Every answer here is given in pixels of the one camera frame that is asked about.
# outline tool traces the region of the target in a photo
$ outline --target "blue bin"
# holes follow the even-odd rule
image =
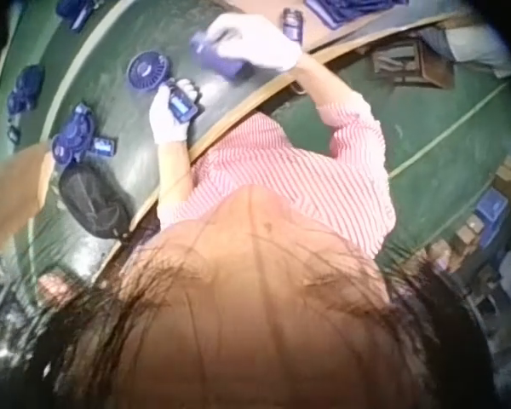
[[[485,224],[480,235],[481,248],[487,247],[496,237],[508,213],[508,199],[495,188],[491,187],[483,194],[475,208],[475,215]]]

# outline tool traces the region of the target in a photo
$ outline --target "wrist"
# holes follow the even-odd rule
[[[310,67],[313,63],[314,58],[311,55],[307,53],[302,53],[299,59],[297,60],[297,63],[291,70],[292,72],[306,72],[310,70]]]
[[[287,39],[287,41],[288,47],[287,48],[284,47],[283,63],[282,66],[278,68],[280,72],[291,71],[293,68],[296,67],[296,65],[299,63],[299,60],[304,54],[299,43],[293,42],[289,39]]]
[[[187,130],[182,127],[169,130],[168,132],[159,132],[153,134],[153,140],[156,145],[169,145],[171,143],[186,144],[187,142]]]

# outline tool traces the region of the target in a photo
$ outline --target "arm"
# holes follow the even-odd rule
[[[191,161],[185,142],[158,145],[159,196],[161,208],[172,207],[189,198],[193,190]]]
[[[324,65],[303,54],[300,45],[273,23],[255,14],[222,14],[206,35],[222,57],[290,72],[313,99],[322,121],[334,128],[333,156],[351,166],[365,167],[365,172],[372,173],[375,164],[383,168],[384,139],[369,104]]]
[[[299,58],[290,74],[306,90],[317,107],[344,103],[358,95],[326,66],[307,54]]]
[[[335,129],[332,156],[371,175],[384,174],[381,125],[363,96],[310,55],[302,55],[291,74],[313,99],[322,121]]]
[[[192,84],[182,79],[177,86],[193,100],[198,93]],[[159,191],[158,216],[162,225],[174,220],[178,206],[185,203],[193,190],[191,161],[187,148],[189,123],[179,124],[169,110],[170,90],[159,89],[150,108],[150,124],[157,144]]]

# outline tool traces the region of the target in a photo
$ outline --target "work glove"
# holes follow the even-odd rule
[[[198,92],[188,79],[180,79],[176,86],[195,102]],[[153,140],[158,145],[168,142],[185,142],[189,122],[180,124],[169,108],[170,88],[161,85],[150,107],[150,125],[152,126]]]
[[[293,68],[302,55],[299,43],[258,14],[220,15],[208,27],[206,41],[220,57],[246,60],[280,72]]]

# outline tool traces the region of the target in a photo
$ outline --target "hand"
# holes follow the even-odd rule
[[[193,101],[197,100],[198,92],[188,79],[180,79],[176,82],[186,95]],[[187,140],[187,128],[189,123],[180,124],[169,109],[170,89],[167,85],[161,85],[152,106],[150,107],[150,125],[153,131],[153,140],[158,145],[167,142],[185,142]]]
[[[293,68],[302,55],[298,43],[257,14],[220,15],[206,31],[206,40],[215,43],[220,57],[246,60],[281,72]]]

